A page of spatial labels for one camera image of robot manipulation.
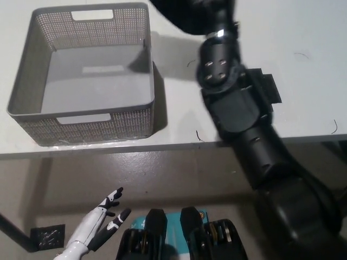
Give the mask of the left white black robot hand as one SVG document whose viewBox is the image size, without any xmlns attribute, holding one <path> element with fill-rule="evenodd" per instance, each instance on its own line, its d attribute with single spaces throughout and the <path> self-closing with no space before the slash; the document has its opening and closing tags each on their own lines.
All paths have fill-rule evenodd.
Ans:
<svg viewBox="0 0 347 260">
<path fill-rule="evenodd" d="M 79 243 L 89 251 L 97 251 L 115 234 L 131 213 L 129 208 L 118 215 L 110 211 L 110 208 L 119 205 L 117 199 L 122 196 L 122 191 L 122 187 L 114 190 L 83 217 L 82 222 L 69 239 L 68 247 Z"/>
</svg>

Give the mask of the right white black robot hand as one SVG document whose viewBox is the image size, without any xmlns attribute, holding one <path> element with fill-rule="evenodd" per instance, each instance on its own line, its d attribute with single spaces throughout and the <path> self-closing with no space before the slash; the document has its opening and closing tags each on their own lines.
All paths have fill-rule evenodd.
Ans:
<svg viewBox="0 0 347 260">
<path fill-rule="evenodd" d="M 235 4 L 236 1 L 234 0 L 219 1 L 216 28 L 237 36 L 239 34 L 239 22 L 234 19 Z"/>
</svg>

